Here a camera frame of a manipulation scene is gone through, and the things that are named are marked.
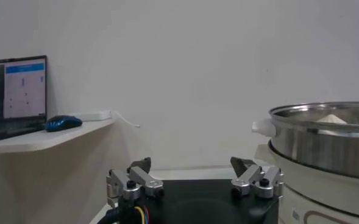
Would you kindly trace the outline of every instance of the shelf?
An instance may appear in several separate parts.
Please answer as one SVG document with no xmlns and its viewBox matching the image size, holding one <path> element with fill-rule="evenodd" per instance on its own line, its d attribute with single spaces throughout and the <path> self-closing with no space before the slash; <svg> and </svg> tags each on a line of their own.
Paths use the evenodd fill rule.
<svg viewBox="0 0 359 224">
<path fill-rule="evenodd" d="M 0 140 L 0 153 L 34 152 L 51 148 L 114 123 L 113 119 L 84 122 L 82 126 L 48 133 L 33 132 Z"/>
</svg>

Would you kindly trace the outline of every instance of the white cable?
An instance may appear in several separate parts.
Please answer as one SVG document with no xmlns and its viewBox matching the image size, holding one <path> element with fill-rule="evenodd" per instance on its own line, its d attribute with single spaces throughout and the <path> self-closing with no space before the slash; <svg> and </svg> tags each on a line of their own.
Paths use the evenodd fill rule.
<svg viewBox="0 0 359 224">
<path fill-rule="evenodd" d="M 129 122 L 127 119 L 125 119 L 118 111 L 114 111 L 115 114 L 117 114 L 119 116 L 119 118 L 121 118 L 124 122 L 126 122 L 127 124 L 129 124 L 130 126 L 136 127 L 136 128 L 140 128 L 141 126 L 138 124 L 133 124 L 131 122 Z"/>
</svg>

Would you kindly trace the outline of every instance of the stainless steel pot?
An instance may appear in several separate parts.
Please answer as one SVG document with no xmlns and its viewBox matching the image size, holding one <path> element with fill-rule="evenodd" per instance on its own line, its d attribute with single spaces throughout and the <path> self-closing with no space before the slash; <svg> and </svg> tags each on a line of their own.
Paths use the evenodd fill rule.
<svg viewBox="0 0 359 224">
<path fill-rule="evenodd" d="M 289 105 L 269 113 L 269 125 L 258 122 L 255 131 L 261 129 L 256 132 L 271 137 L 270 147 L 276 153 L 299 164 L 359 178 L 359 102 Z M 330 114 L 347 124 L 317 122 Z"/>
</svg>

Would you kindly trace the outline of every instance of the colored wire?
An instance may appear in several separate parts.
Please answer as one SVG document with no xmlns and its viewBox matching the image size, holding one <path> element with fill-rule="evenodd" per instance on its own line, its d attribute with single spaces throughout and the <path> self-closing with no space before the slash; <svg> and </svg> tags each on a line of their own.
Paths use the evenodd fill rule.
<svg viewBox="0 0 359 224">
<path fill-rule="evenodd" d="M 145 224 L 148 224 L 148 216 L 145 210 L 144 210 L 144 216 L 145 216 Z"/>
<path fill-rule="evenodd" d="M 143 206 L 143 208 L 144 208 L 144 211 L 145 211 L 145 213 L 147 215 L 147 224 L 148 224 L 149 223 L 149 211 L 148 211 L 148 208 L 145 205 Z"/>
<path fill-rule="evenodd" d="M 139 206 L 136 206 L 135 209 L 140 212 L 140 215 L 141 215 L 141 224 L 145 224 L 145 219 L 144 219 L 144 212 L 143 210 L 139 207 Z"/>
</svg>

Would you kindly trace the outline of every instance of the computer mouse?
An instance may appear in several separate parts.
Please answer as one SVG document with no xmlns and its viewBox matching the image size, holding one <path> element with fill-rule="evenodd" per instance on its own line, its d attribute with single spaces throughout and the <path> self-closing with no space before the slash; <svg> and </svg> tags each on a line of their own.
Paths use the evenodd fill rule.
<svg viewBox="0 0 359 224">
<path fill-rule="evenodd" d="M 62 131 L 69 128 L 79 127 L 83 124 L 82 120 L 74 116 L 60 115 L 50 118 L 45 123 L 45 130 L 48 132 Z"/>
</svg>

